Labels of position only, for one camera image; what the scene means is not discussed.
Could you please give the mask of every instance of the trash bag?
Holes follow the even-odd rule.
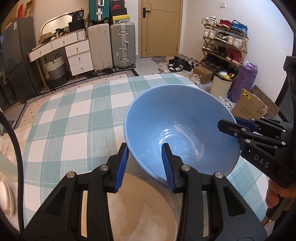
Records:
[[[228,95],[229,100],[236,103],[242,93],[242,89],[250,91],[256,79],[257,73],[257,65],[251,64],[245,60]]]

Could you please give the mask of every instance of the door lock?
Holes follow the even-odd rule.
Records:
[[[151,12],[151,11],[148,11],[148,10],[146,10],[145,7],[143,7],[143,18],[146,18],[146,13],[147,12]]]

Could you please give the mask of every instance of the gray refrigerator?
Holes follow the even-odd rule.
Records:
[[[36,47],[33,18],[17,18],[2,34],[1,48],[9,82],[21,103],[44,85],[28,53]]]

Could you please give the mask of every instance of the finger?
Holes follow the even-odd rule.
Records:
[[[279,194],[281,197],[295,198],[296,197],[296,184],[289,188],[280,188]]]
[[[295,198],[291,199],[291,200],[288,202],[288,204],[286,205],[284,211],[288,211],[288,210],[290,210],[290,208],[291,208],[291,206],[292,206],[292,204],[293,204],[294,201],[295,201]]]
[[[272,205],[271,202],[268,200],[268,198],[265,199],[265,202],[266,202],[268,208],[273,208],[273,205]]]
[[[279,203],[279,196],[272,189],[267,190],[266,197],[273,206],[276,206]]]
[[[273,180],[268,181],[268,187],[273,190],[276,194],[279,194],[280,186],[277,185]]]

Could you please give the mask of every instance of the bolt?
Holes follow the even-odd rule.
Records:
[[[108,167],[107,165],[101,165],[101,166],[100,166],[100,170],[101,170],[101,171],[106,171],[106,170],[108,170],[108,168],[109,168],[109,167]]]
[[[216,176],[217,178],[222,178],[224,175],[223,175],[223,173],[221,173],[221,172],[216,172],[216,173],[215,173],[215,176]]]
[[[181,166],[181,169],[182,169],[183,171],[189,171],[189,170],[190,170],[190,166],[188,166],[188,165],[183,165],[183,166]]]
[[[72,177],[74,177],[75,176],[75,173],[74,172],[68,172],[67,173],[67,177],[68,178],[72,178]]]

